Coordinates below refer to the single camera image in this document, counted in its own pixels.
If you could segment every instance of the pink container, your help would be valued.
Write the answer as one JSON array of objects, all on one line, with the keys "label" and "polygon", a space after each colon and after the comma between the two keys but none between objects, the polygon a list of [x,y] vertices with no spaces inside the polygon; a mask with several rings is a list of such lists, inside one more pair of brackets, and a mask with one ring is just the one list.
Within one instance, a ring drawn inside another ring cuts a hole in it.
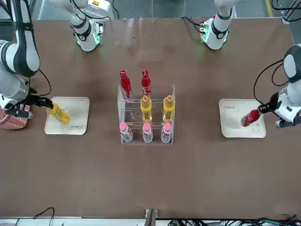
[{"label": "pink container", "polygon": [[[29,111],[30,106],[26,105],[25,110]],[[27,119],[17,118],[11,115],[5,114],[5,111],[0,107],[0,128],[3,129],[22,129],[26,126]]]}]

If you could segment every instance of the brown table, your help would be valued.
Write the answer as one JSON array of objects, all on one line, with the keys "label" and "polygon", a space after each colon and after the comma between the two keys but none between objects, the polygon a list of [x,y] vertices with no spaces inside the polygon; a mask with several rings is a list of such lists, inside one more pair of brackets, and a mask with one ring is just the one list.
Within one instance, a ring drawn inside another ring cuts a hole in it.
[{"label": "brown table", "polygon": [[[234,19],[218,52],[181,19],[130,19],[106,23],[103,45],[85,53],[68,23],[35,22],[35,36],[50,97],[90,98],[87,133],[46,135],[45,109],[35,106],[24,130],[0,130],[1,216],[49,206],[56,216],[85,217],[143,217],[150,207],[161,218],[301,214],[301,126],[276,129],[270,114],[265,139],[226,139],[218,111],[221,98],[253,98],[258,73],[292,45],[280,19]],[[120,69],[133,89],[141,89],[143,69],[152,84],[176,84],[173,146],[120,144]],[[271,72],[258,83],[264,101],[277,91]],[[40,74],[32,86],[48,89]]]}]

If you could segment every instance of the yellow bottle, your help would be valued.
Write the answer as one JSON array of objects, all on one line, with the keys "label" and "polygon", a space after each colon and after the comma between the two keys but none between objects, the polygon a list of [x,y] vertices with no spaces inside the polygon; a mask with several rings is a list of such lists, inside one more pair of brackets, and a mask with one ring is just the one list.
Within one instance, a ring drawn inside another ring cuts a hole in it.
[{"label": "yellow bottle", "polygon": [[67,112],[65,112],[63,109],[61,109],[57,103],[52,103],[53,108],[46,108],[47,114],[50,114],[54,116],[56,119],[58,119],[62,124],[68,124],[70,116]]},{"label": "yellow bottle", "polygon": [[174,98],[168,95],[163,100],[163,121],[171,122],[174,116]]},{"label": "yellow bottle", "polygon": [[143,122],[150,122],[151,116],[151,99],[148,96],[143,96],[140,100],[140,108],[142,111]]}]

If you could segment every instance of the bottle cap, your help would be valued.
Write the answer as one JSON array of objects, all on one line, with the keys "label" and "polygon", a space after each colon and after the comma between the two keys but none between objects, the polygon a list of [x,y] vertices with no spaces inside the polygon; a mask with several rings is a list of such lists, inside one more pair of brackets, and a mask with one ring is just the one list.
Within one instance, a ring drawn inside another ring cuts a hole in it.
[{"label": "bottle cap", "polygon": [[165,105],[167,107],[172,107],[174,105],[174,98],[171,96],[171,95],[168,95],[166,98],[165,98]]},{"label": "bottle cap", "polygon": [[147,70],[143,70],[142,71],[142,77],[147,78],[148,76],[149,76],[149,73],[147,72]]},{"label": "bottle cap", "polygon": [[121,76],[122,79],[124,79],[127,76],[125,70],[120,71],[120,76]]},{"label": "bottle cap", "polygon": [[127,129],[127,125],[125,122],[122,122],[121,124],[119,124],[119,129],[121,131],[125,131]]},{"label": "bottle cap", "polygon": [[150,102],[150,99],[147,95],[144,95],[142,97],[142,103],[141,104],[142,104],[142,107],[144,107],[144,108],[148,108],[150,106],[151,102]]},{"label": "bottle cap", "polygon": [[164,124],[164,129],[165,129],[166,131],[170,131],[170,130],[171,130],[171,124],[170,124],[170,122],[166,122],[166,123]]},{"label": "bottle cap", "polygon": [[149,123],[149,122],[145,122],[145,123],[143,124],[143,130],[144,130],[144,131],[149,131],[150,129],[151,129],[150,123]]}]

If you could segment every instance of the bottle rack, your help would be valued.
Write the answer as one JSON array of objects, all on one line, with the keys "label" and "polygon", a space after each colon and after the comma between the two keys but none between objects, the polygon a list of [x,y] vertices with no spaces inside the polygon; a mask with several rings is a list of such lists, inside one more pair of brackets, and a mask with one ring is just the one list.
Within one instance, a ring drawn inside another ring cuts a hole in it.
[{"label": "bottle rack", "polygon": [[127,143],[120,135],[121,143],[124,145],[172,145],[174,142],[174,117],[171,121],[172,125],[172,137],[169,143],[163,143],[161,141],[161,131],[164,125],[163,122],[163,100],[167,95],[172,95],[175,103],[175,86],[174,85],[152,85],[151,87],[151,101],[152,101],[152,121],[150,125],[153,129],[153,140],[147,144],[144,142],[142,130],[142,112],[140,109],[140,100],[143,97],[142,88],[141,94],[132,94],[130,98],[126,98],[123,89],[118,85],[118,113],[119,123],[125,122],[133,132],[133,140]]}]

